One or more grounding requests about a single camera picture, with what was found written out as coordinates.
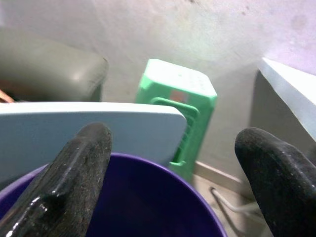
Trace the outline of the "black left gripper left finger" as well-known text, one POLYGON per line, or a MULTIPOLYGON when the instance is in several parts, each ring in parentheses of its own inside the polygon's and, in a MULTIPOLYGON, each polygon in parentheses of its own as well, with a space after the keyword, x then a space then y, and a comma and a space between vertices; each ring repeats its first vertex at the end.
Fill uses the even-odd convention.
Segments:
POLYGON ((101 122, 83 127, 27 186, 0 221, 2 237, 83 237, 112 150, 101 122))

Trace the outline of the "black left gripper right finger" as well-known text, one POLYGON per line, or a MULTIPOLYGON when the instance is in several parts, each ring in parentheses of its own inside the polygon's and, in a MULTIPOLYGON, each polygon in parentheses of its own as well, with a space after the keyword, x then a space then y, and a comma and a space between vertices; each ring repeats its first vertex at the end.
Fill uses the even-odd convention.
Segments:
POLYGON ((316 167, 296 147, 251 127, 235 140, 236 157, 275 237, 316 235, 316 167))

